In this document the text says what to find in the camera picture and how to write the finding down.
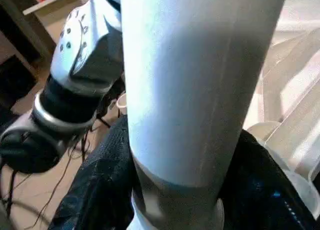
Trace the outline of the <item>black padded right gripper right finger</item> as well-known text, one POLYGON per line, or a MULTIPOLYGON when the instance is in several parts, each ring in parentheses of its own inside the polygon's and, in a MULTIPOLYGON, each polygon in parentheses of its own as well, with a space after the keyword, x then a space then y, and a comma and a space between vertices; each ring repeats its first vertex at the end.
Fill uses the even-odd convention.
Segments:
POLYGON ((280 166, 242 131, 222 189, 225 229, 319 229, 280 166))

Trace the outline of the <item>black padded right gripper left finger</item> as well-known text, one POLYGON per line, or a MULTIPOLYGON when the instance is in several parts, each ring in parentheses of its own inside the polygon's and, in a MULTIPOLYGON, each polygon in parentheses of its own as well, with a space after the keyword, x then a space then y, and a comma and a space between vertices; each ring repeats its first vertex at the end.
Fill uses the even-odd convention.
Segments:
POLYGON ((127 229, 134 217, 134 163, 121 116, 79 167, 49 229, 127 229))

